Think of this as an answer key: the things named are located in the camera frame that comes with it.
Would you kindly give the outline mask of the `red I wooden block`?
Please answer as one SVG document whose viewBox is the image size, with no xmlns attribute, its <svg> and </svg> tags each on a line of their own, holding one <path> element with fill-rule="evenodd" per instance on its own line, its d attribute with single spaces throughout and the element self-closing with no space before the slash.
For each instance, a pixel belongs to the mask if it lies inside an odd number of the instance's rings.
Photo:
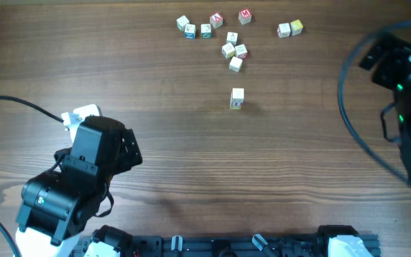
<svg viewBox="0 0 411 257">
<path fill-rule="evenodd" d="M 233 102 L 233 101 L 231 101 L 231 95 L 230 95 L 230 109 L 240 110 L 242 105 L 243 105 L 243 102 Z"/>
</svg>

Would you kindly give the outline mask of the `cat picture wooden block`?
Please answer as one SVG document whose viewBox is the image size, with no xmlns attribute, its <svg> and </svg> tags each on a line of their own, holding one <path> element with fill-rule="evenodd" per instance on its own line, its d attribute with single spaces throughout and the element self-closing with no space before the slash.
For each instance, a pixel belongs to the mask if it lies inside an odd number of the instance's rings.
<svg viewBox="0 0 411 257">
<path fill-rule="evenodd" d="M 231 101 L 233 102 L 243 102 L 244 100 L 244 89 L 233 88 L 231 93 Z"/>
</svg>

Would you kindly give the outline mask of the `white maroon wooden block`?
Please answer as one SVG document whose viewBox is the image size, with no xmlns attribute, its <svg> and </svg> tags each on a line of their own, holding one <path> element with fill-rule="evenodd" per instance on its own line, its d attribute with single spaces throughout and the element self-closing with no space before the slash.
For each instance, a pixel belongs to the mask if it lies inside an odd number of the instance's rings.
<svg viewBox="0 0 411 257">
<path fill-rule="evenodd" d="M 237 45 L 235 47 L 235 57 L 239 59 L 245 59 L 248 57 L 248 50 L 246 49 L 244 44 Z"/>
</svg>

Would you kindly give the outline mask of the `green edged animal wooden block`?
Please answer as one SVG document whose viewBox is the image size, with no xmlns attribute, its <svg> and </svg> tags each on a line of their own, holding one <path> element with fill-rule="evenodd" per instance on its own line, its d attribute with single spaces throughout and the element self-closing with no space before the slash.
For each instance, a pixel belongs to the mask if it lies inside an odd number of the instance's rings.
<svg viewBox="0 0 411 257">
<path fill-rule="evenodd" d="M 229 69 L 235 72 L 239 72 L 242 64 L 243 64 L 242 59 L 239 59 L 233 56 L 229 63 Z"/>
</svg>

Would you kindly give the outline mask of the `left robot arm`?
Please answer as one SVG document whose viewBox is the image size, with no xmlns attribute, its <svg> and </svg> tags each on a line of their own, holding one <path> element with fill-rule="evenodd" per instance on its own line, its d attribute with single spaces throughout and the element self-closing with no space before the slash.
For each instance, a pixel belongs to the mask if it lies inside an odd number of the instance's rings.
<svg viewBox="0 0 411 257">
<path fill-rule="evenodd" d="M 89 219 L 107 216 L 114 176 L 140 165 L 134 132 L 117 120 L 88 116 L 72 146 L 54 154 L 55 164 L 29 179 L 16 217 L 18 256 L 68 256 Z"/>
</svg>

